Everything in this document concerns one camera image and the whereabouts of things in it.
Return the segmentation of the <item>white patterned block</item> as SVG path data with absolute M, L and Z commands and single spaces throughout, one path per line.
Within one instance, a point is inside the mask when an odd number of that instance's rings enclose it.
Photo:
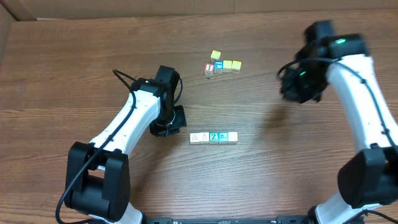
M 190 133 L 190 144 L 200 144 L 199 133 Z

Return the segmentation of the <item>white letter A block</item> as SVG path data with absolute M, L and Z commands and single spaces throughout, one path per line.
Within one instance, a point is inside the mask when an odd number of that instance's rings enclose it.
M 209 132 L 199 133 L 200 144 L 209 144 L 210 143 L 210 134 Z

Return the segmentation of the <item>green letter Z block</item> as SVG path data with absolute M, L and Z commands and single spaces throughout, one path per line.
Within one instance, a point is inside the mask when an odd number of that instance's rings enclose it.
M 220 137 L 218 132 L 209 132 L 209 143 L 219 144 Z

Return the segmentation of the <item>blue letter P block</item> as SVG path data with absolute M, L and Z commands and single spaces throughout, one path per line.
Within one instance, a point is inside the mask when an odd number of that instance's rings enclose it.
M 218 133 L 218 142 L 219 142 L 219 144 L 229 143 L 228 132 L 219 132 Z

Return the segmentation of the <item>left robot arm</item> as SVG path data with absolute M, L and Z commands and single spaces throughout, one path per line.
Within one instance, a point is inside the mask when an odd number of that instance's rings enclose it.
M 145 223 L 146 216 L 130 202 L 129 157 L 146 129 L 156 137 L 179 133 L 187 125 L 183 106 L 178 105 L 183 88 L 180 74 L 161 65 L 153 79 L 138 78 L 113 70 L 129 90 L 127 102 L 112 122 L 88 143 L 75 142 L 68 152 L 65 191 L 61 207 L 89 217 L 85 223 Z

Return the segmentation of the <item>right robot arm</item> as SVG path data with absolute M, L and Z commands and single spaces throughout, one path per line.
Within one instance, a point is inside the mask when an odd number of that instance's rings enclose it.
M 287 101 L 320 101 L 332 86 L 351 127 L 355 154 L 338 172 L 338 191 L 312 207 L 302 223 L 362 223 L 397 200 L 397 123 L 361 35 L 338 35 L 331 21 L 318 21 L 304 36 L 305 46 L 277 72 L 280 93 Z

